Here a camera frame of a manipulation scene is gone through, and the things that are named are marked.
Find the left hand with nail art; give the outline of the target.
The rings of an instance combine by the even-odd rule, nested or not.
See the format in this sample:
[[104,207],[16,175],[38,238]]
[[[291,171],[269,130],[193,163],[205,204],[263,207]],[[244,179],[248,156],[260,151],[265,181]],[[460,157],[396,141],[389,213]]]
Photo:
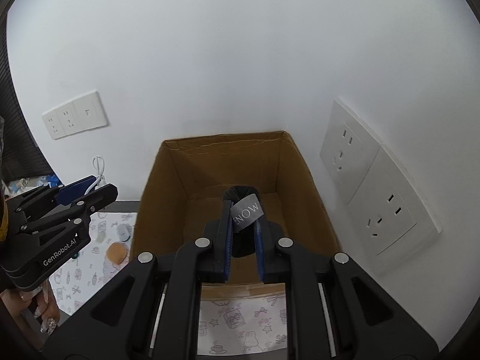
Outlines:
[[58,326],[60,320],[59,307],[48,280],[44,281],[38,288],[31,292],[23,292],[18,289],[5,289],[1,292],[1,300],[25,336],[28,333],[33,333],[33,330],[22,313],[26,311],[32,303],[37,304],[32,315],[36,320],[38,318],[41,319],[40,333],[50,335]]

